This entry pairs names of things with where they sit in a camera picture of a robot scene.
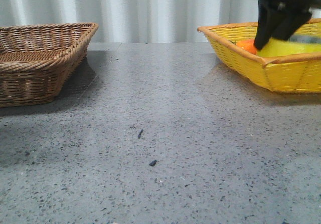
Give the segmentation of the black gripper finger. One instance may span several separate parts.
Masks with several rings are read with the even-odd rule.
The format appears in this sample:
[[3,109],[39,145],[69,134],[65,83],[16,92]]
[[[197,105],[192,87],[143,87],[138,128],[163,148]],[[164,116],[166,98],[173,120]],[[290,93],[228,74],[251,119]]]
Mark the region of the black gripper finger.
[[258,0],[258,26],[254,41],[257,50],[263,49],[284,18],[284,12],[271,5],[270,1]]
[[272,37],[288,40],[302,25],[312,17],[310,9],[284,8],[278,11],[278,23],[273,30]]

